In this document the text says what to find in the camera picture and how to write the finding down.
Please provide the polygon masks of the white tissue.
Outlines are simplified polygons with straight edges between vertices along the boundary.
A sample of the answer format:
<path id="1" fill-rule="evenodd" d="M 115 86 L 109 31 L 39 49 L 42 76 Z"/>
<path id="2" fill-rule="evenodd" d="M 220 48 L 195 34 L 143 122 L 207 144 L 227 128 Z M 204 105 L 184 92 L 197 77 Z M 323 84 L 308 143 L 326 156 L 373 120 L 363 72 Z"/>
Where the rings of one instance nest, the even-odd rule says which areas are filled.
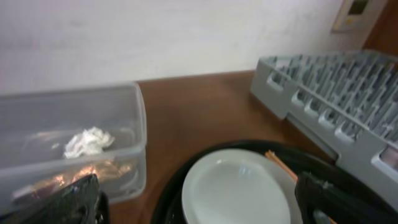
<path id="1" fill-rule="evenodd" d="M 82 156 L 101 154 L 110 147 L 115 137 L 100 128 L 92 127 L 74 135 L 64 147 L 63 157 L 74 159 Z"/>

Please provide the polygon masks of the brown gold snack wrapper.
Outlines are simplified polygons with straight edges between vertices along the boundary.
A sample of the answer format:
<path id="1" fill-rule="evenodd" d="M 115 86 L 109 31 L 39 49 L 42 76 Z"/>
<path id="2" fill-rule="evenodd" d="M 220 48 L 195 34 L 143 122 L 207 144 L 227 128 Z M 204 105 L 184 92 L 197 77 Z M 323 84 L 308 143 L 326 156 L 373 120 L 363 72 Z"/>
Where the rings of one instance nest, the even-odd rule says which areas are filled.
<path id="1" fill-rule="evenodd" d="M 43 199 L 54 192 L 84 178 L 95 175 L 99 183 L 116 183 L 124 176 L 132 174 L 137 167 L 137 161 L 116 161 L 114 159 L 95 162 L 78 169 L 62 172 L 34 184 L 21 187 L 11 194 L 15 204 L 22 204 Z"/>

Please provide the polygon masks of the wooden chopstick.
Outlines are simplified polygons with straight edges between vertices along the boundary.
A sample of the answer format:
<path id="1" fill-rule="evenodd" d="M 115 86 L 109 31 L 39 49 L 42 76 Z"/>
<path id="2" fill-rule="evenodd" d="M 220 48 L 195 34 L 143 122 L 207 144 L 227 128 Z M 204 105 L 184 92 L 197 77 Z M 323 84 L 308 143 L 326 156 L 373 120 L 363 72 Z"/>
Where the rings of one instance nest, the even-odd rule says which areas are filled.
<path id="1" fill-rule="evenodd" d="M 281 159 L 279 159 L 275 152 L 268 150 L 264 154 L 269 160 L 275 162 L 279 167 L 281 167 L 293 180 L 295 187 L 297 186 L 298 176 L 295 172 L 293 172 Z M 303 218 L 303 223 L 305 223 L 305 218 L 311 217 L 313 222 L 316 224 L 336 224 L 336 222 L 328 217 L 325 213 L 320 210 L 314 210 L 311 213 L 306 215 L 301 214 Z"/>

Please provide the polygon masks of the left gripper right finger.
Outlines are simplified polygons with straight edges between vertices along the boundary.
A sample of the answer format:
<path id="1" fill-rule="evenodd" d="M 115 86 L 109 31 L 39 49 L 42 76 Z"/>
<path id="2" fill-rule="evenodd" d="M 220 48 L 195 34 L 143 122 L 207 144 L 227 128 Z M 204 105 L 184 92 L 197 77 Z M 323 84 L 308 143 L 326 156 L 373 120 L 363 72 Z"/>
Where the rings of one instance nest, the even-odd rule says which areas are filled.
<path id="1" fill-rule="evenodd" d="M 397 212 L 374 208 L 308 172 L 298 175 L 295 198 L 304 223 L 316 222 L 316 210 L 337 223 L 397 223 Z"/>

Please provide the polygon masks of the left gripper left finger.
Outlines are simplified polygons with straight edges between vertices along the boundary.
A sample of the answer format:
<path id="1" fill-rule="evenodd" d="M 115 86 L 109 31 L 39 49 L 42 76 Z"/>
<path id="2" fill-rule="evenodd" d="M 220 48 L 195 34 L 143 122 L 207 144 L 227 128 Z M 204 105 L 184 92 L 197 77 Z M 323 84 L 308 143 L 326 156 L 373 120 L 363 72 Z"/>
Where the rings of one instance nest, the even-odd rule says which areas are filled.
<path id="1" fill-rule="evenodd" d="M 17 191 L 22 208 L 1 216 L 2 224 L 108 224 L 109 201 L 95 174 L 68 186 Z"/>

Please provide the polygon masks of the grey round plate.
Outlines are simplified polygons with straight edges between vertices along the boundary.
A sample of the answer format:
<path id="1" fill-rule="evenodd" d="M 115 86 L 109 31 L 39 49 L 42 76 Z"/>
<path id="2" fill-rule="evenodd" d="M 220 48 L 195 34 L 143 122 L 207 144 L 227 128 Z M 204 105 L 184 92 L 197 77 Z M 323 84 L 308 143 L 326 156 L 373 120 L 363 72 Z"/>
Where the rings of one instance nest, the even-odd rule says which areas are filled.
<path id="1" fill-rule="evenodd" d="M 302 223 L 293 179 L 262 154 L 211 152 L 192 165 L 182 187 L 189 224 Z"/>

